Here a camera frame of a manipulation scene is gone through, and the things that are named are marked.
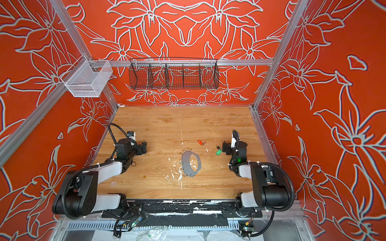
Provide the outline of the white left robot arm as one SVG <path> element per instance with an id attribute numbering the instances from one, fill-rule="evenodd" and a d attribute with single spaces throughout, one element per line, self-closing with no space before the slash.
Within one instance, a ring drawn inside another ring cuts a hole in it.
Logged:
<path id="1" fill-rule="evenodd" d="M 115 144 L 115 158 L 80 170 L 66 173 L 56 195 L 52 212 L 76 220 L 92 213 L 119 221 L 128 220 L 134 209 L 127 204 L 125 194 L 98 194 L 99 184 L 125 173 L 134 164 L 134 157 L 147 153 L 147 143 L 138 144 L 133 138 L 121 139 Z"/>

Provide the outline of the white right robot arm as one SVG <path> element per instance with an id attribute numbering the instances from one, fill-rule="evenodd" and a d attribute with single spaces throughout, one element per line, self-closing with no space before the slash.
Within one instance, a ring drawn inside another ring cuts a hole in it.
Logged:
<path id="1" fill-rule="evenodd" d="M 252 208 L 283 212 L 292 207 L 295 201 L 294 185 L 284 169 L 269 162 L 247 160 L 246 142 L 223 142 L 221 150 L 231 156 L 229 170 L 236 176 L 250 179 L 252 182 L 251 191 L 237 194 L 237 211 Z"/>

